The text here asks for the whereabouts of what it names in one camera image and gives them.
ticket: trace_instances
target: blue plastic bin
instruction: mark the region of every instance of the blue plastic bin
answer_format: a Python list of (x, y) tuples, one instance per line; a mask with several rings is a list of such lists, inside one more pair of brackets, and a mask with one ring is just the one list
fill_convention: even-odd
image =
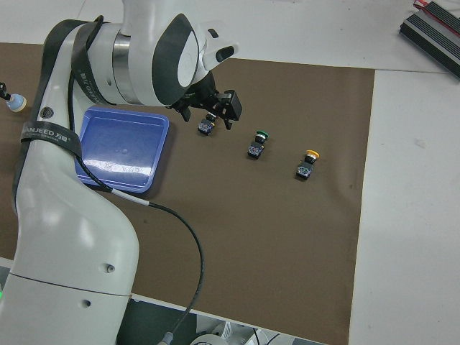
[[(80, 133), (83, 161), (107, 185), (143, 193), (153, 182), (169, 120), (157, 114), (90, 108)], [(96, 185), (75, 161), (83, 183)]]

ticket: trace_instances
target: white robotic arm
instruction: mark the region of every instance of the white robotic arm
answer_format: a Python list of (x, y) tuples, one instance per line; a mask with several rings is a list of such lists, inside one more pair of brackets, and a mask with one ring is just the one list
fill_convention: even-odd
[(192, 1), (124, 0), (123, 24), (64, 21), (48, 36), (23, 133), (36, 140), (22, 144), (14, 185), (19, 238), (0, 299), (1, 344), (115, 344), (137, 236), (116, 206), (77, 179), (63, 144), (94, 104), (170, 106), (185, 120), (195, 106), (228, 128), (238, 120), (235, 92), (219, 93), (209, 72), (236, 46), (219, 47), (193, 11)]

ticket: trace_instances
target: velcro strap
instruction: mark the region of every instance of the velcro strap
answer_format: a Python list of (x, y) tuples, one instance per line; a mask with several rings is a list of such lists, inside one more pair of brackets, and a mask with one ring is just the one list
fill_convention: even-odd
[(95, 104), (110, 104), (101, 94), (94, 79), (93, 69), (88, 57), (88, 49), (98, 34), (104, 19), (84, 24), (77, 32), (72, 50), (72, 74), (86, 96)]
[(21, 142), (45, 140), (81, 157), (80, 138), (75, 132), (46, 121), (28, 121), (22, 127)]

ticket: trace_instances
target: brown table surface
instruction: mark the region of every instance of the brown table surface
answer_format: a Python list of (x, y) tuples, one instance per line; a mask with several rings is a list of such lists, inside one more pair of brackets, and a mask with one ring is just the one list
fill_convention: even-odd
[[(35, 97), (41, 46), (0, 44), (0, 80)], [(347, 344), (373, 70), (229, 60), (214, 71), (244, 110), (212, 135), (164, 108), (170, 131), (154, 186), (143, 197), (174, 208), (196, 228), (206, 281), (196, 309), (327, 344)], [(11, 184), (29, 109), (0, 104), (0, 256), (12, 259), (17, 220)], [(259, 160), (247, 157), (256, 130), (270, 133)], [(306, 150), (321, 158), (295, 177)], [(108, 195), (132, 221), (140, 245), (133, 292), (188, 304), (198, 253), (176, 219)]]

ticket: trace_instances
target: metal ring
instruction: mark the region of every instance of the metal ring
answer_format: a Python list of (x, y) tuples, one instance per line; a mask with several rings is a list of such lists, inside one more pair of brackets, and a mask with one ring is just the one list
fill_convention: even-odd
[(117, 34), (112, 55), (112, 65), (114, 67), (115, 84), (121, 96), (129, 104), (142, 104), (136, 97), (129, 77), (128, 54), (131, 37), (124, 36), (120, 32)]

